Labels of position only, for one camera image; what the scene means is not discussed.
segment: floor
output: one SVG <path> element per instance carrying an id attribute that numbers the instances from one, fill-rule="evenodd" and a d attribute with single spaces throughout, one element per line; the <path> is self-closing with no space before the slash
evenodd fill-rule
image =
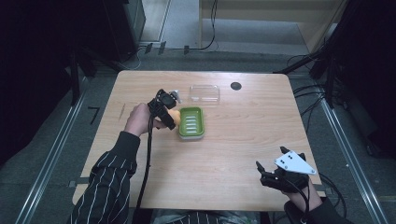
<path id="1" fill-rule="evenodd" d="M 194 28 L 197 27 L 198 20 L 197 17 L 191 16 L 198 16 L 197 1 L 144 0 L 144 4 L 150 2 L 158 4 L 157 8 L 161 8 L 152 9 L 158 10 L 152 14 L 161 16 L 150 25 L 156 28 L 151 31 L 145 30 L 143 36 L 146 39 L 142 45 L 153 42 L 154 46 L 158 46 L 160 42 L 166 41 L 166 47 L 169 49 L 184 48 L 186 45 L 190 48 L 198 47 L 197 29 Z M 149 19 L 148 8 L 145 10 Z M 209 21 L 206 22 L 205 27 L 204 43 L 208 43 L 213 34 Z M 207 51 L 210 53 L 191 51 L 184 55 L 182 51 L 177 50 L 166 50 L 160 54 L 157 49 L 154 49 L 148 54 L 140 52 L 139 57 L 134 57 L 123 65 L 140 70 L 270 73 L 301 58 L 301 56 L 294 58 L 293 56 L 307 53 L 296 24 L 222 20 L 216 20 L 216 42 Z M 42 189 L 43 191 L 37 192 L 39 199 L 30 208 L 33 213 L 26 218 L 27 221 L 18 219 L 17 223 L 65 223 L 73 208 L 71 204 L 71 197 L 74 193 L 72 181 L 76 181 L 79 177 L 117 76 L 110 69 L 98 66 L 99 73 L 96 78 L 88 81 L 85 98 L 81 100 L 77 116 L 69 130 L 70 134 L 64 140 L 61 154 L 55 161 L 48 182 L 45 183 L 46 187 Z M 314 80 L 307 75 L 307 67 L 289 74 L 294 90 L 313 83 Z M 70 97 L 69 93 L 58 104 L 32 143 L 1 168 L 0 223 L 15 222 L 23 210 L 36 177 L 53 148 L 57 133 L 71 109 Z M 317 99 L 316 95 L 311 94 L 297 98 L 296 102 L 302 112 Z M 94 111 L 89 107 L 100 108 L 93 122 Z M 369 156 L 366 153 L 363 138 L 347 110 L 340 105 L 330 112 L 326 108 L 326 104 L 322 103 L 313 111 L 309 119 L 307 137 L 318 169 L 333 180 L 346 198 L 347 217 L 354 223 L 396 223 L 394 213 L 396 211 L 394 193 L 396 178 L 393 174 L 396 162 L 393 159 L 378 159 Z M 331 117 L 332 113 L 336 115 L 336 120 Z M 302 116 L 302 121 L 307 127 L 308 116 Z M 343 134 L 346 139 L 342 139 L 340 133 L 336 132 L 334 124 L 337 123 L 341 124 L 341 135 Z M 345 150 L 347 147 L 351 148 L 359 164 L 354 163 L 353 158 L 350 159 L 350 155 Z M 357 169 L 361 169 L 363 178 L 354 175 Z M 326 192 L 335 203 L 337 197 L 332 189 L 327 188 Z M 367 201 L 373 197 L 377 201 Z M 375 218 L 375 214 L 372 213 L 373 209 L 368 209 L 371 206 L 370 202 L 378 202 L 381 210 L 375 211 L 374 209 L 374 211 L 385 219 Z M 338 206 L 338 211 L 342 213 L 341 206 Z M 279 212 L 274 215 L 279 217 L 283 214 Z M 282 219 L 278 223 L 288 222 Z"/>

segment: sleeve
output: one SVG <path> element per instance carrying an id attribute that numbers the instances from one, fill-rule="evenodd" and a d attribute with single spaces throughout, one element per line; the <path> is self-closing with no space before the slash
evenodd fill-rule
<path id="1" fill-rule="evenodd" d="M 140 138 L 121 132 L 116 145 L 92 167 L 90 184 L 67 223 L 125 223 Z"/>
<path id="2" fill-rule="evenodd" d="M 351 224 L 352 222 L 344 217 L 341 217 L 335 210 L 332 202 L 330 202 L 328 198 L 325 198 L 319 207 L 309 212 L 308 223 Z"/>

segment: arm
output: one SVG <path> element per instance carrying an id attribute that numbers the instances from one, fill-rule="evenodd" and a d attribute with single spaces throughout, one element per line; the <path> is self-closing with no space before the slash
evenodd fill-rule
<path id="1" fill-rule="evenodd" d="M 317 191 L 315 190 L 314 185 L 311 180 L 308 181 L 308 187 L 302 189 L 302 192 L 308 198 L 309 191 L 309 213 L 308 213 L 308 222 L 307 223 L 320 223 L 320 224 L 348 224 L 352 223 L 349 220 L 341 217 L 335 210 L 334 206 L 330 202 L 328 198 L 325 198 L 323 201 L 319 197 Z M 298 209 L 301 214 L 305 211 L 305 201 L 300 193 L 286 193 L 282 192 L 286 196 L 289 197 L 290 201 L 285 204 L 285 208 L 289 209 Z"/>
<path id="2" fill-rule="evenodd" d="M 124 223 L 128 217 L 129 178 L 136 169 L 139 136 L 149 127 L 149 108 L 134 108 L 116 145 L 92 167 L 90 185 L 78 200 L 68 223 Z M 158 120 L 154 127 L 164 128 Z"/>

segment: yellow sponge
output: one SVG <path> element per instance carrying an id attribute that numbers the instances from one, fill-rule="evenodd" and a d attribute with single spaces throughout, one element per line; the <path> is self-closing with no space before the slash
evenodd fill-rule
<path id="1" fill-rule="evenodd" d="M 180 124 L 180 111 L 170 109 L 168 110 L 169 115 L 172 117 L 176 125 Z"/>

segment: human hand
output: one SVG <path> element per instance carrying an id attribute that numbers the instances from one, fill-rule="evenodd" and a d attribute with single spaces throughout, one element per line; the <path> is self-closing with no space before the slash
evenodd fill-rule
<path id="1" fill-rule="evenodd" d="M 308 186 L 302 189 L 302 192 L 305 197 L 309 199 L 309 211 L 319 207 L 322 204 L 322 200 L 320 199 L 317 191 L 315 190 L 311 179 L 309 179 L 308 181 Z M 300 193 L 289 193 L 284 191 L 282 191 L 282 193 L 288 196 L 290 201 L 294 203 L 302 212 L 305 211 L 305 200 Z"/>
<path id="2" fill-rule="evenodd" d="M 126 122 L 124 131 L 138 137 L 142 133 L 147 133 L 149 131 L 149 117 L 149 107 L 146 104 L 141 103 L 135 106 Z M 153 127 L 166 128 L 162 122 L 156 119 L 154 119 Z"/>

